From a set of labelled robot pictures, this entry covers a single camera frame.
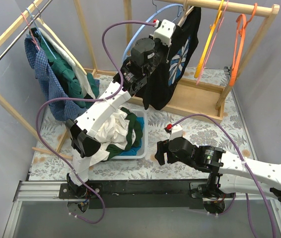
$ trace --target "wooden frame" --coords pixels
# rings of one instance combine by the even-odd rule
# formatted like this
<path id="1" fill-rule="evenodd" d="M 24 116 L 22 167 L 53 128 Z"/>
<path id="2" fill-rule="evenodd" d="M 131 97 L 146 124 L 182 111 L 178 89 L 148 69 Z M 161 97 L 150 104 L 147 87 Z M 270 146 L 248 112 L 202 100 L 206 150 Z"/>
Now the wooden frame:
<path id="1" fill-rule="evenodd" d="M 43 0 L 35 0 L 34 3 L 38 6 Z M 126 20 L 132 19 L 132 3 L 131 0 L 122 0 L 124 4 L 124 15 Z M 159 0 L 159 1 L 165 1 L 165 2 L 172 2 L 172 3 L 180 3 L 183 4 L 183 0 Z M 97 74 L 105 74 L 105 75 L 115 75 L 115 72 L 112 71 L 103 71 L 99 70 L 97 67 L 97 62 L 95 58 L 95 54 L 93 51 L 92 42 L 88 33 L 87 24 L 84 18 L 84 14 L 81 8 L 80 0 L 73 0 L 77 15 L 84 33 L 84 38 L 86 41 L 86 45 L 88 47 L 90 57 L 92 60 L 93 69 L 85 68 L 87 72 L 91 72 L 93 76 L 96 76 Z M 220 5 L 219 0 L 187 0 L 188 6 L 198 6 L 198 7 L 205 7 L 210 9 L 218 9 Z M 222 10 L 224 10 L 226 5 L 226 2 L 222 5 Z M 35 5 L 32 3 L 28 9 L 30 12 L 32 12 L 35 9 Z M 226 8 L 227 12 L 236 12 L 236 13 L 243 13 L 243 14 L 252 14 L 254 9 L 253 5 L 249 4 L 241 4 L 241 3 L 235 3 L 235 2 L 229 2 Z M 237 78 L 241 75 L 244 68 L 246 67 L 247 63 L 251 59 L 252 55 L 256 51 L 257 47 L 259 46 L 260 42 L 266 35 L 269 27 L 273 23 L 276 15 L 278 14 L 280 9 L 279 5 L 274 4 L 271 8 L 270 7 L 262 7 L 258 6 L 255 12 L 256 16 L 264 17 L 264 20 L 258 29 L 257 33 L 255 34 L 250 47 L 245 50 L 245 54 L 242 57 Z M 26 17 L 29 16 L 28 11 L 24 11 L 23 13 Z M 0 46 L 13 34 L 14 31 L 17 30 L 17 28 L 23 23 L 24 19 L 22 16 L 19 16 L 0 36 Z M 127 44 L 132 38 L 132 26 L 126 25 L 126 40 Z M 173 99 L 166 105 L 164 110 L 172 113 L 177 113 L 180 115 L 188 115 L 191 113 L 203 113 L 203 114 L 209 114 L 209 116 L 213 117 L 216 121 L 221 122 L 223 118 L 223 110 L 224 110 L 224 100 L 226 96 L 231 91 L 232 87 L 227 85 L 225 88 L 208 84 L 208 83 L 200 83 L 198 86 L 195 85 L 194 80 L 188 80 L 185 78 L 182 78 L 178 83 L 178 88 L 181 88 L 181 90 L 177 89 L 175 90 Z M 197 94 L 202 98 L 202 96 L 205 96 L 205 98 L 202 98 L 199 100 L 193 100 L 192 95 Z M 132 103 L 135 104 L 142 104 L 141 99 L 134 97 L 131 99 Z M 23 125 L 36 139 L 39 140 L 36 130 L 18 113 L 18 111 L 9 104 L 5 98 L 0 94 L 0 105 L 9 113 L 11 114 L 16 120 L 18 120 L 21 125 Z M 56 150 L 60 152 L 62 145 L 67 137 L 67 132 L 65 131 L 59 142 Z M 42 152 L 42 153 L 48 153 L 51 154 L 50 151 L 35 148 L 34 150 Z"/>

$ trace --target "black t-shirt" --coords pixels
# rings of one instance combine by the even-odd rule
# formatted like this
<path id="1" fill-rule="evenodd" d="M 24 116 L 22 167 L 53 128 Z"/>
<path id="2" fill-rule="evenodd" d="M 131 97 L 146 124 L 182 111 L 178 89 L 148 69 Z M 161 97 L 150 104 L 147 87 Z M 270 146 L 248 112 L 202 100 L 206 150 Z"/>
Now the black t-shirt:
<path id="1" fill-rule="evenodd" d="M 170 101 L 198 45 L 200 19 L 201 8 L 195 7 L 182 27 L 176 26 L 171 39 L 168 63 L 160 63 L 147 79 L 147 84 L 136 93 L 137 97 L 143 98 L 145 109 L 152 105 L 156 110 L 161 110 Z"/>

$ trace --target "blue plaid shirt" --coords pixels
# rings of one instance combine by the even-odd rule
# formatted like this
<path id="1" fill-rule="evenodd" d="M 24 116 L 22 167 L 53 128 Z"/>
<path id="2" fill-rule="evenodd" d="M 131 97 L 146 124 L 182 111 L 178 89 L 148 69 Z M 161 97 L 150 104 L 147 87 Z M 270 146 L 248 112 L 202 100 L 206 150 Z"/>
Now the blue plaid shirt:
<path id="1" fill-rule="evenodd" d="M 40 51 L 38 51 L 31 40 L 31 36 L 27 35 L 25 39 L 26 55 L 31 68 L 35 70 L 35 77 L 39 81 L 46 100 L 61 97 L 68 98 L 53 73 L 44 50 L 40 48 Z M 66 121 L 67 119 L 74 120 L 86 111 L 85 108 L 80 108 L 73 101 L 69 100 L 50 103 L 49 107 L 55 119 L 61 121 Z"/>

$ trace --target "blue cloth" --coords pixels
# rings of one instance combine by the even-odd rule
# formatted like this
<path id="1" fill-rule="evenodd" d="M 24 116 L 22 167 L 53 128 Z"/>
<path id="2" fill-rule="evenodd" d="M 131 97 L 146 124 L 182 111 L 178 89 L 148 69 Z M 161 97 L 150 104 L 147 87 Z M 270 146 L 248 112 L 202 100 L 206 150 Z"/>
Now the blue cloth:
<path id="1" fill-rule="evenodd" d="M 26 55 L 30 67 L 35 70 L 35 77 L 39 81 L 46 100 L 61 97 L 68 98 L 53 73 L 44 50 L 40 48 L 40 51 L 38 51 L 31 40 L 31 36 L 27 35 L 25 38 Z M 54 118 L 61 121 L 74 120 L 86 111 L 86 108 L 80 108 L 73 101 L 69 100 L 50 103 L 49 107 Z"/>
<path id="2" fill-rule="evenodd" d="M 136 120 L 140 123 L 140 127 L 141 127 L 141 130 L 143 131 L 143 128 L 144 128 L 144 118 L 139 118 L 137 117 Z M 141 141 L 140 141 L 140 145 L 138 147 L 131 147 L 131 149 L 129 151 L 123 151 L 121 154 L 119 154 L 119 156 L 133 156 L 133 155 L 136 155 L 137 154 L 137 151 L 141 148 Z"/>

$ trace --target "laundry basket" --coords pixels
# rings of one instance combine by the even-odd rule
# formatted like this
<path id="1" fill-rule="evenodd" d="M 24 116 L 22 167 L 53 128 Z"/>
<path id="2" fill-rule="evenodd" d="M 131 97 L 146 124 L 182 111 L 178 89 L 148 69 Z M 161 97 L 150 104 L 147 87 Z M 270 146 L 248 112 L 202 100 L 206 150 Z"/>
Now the laundry basket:
<path id="1" fill-rule="evenodd" d="M 144 128 L 142 129 L 142 138 L 141 138 L 141 148 L 137 151 L 136 155 L 126 155 L 126 156 L 114 156 L 111 160 L 115 159 L 141 159 L 146 156 L 148 149 L 148 121 L 147 121 L 147 113 L 142 110 L 130 110 L 139 118 L 144 118 Z"/>

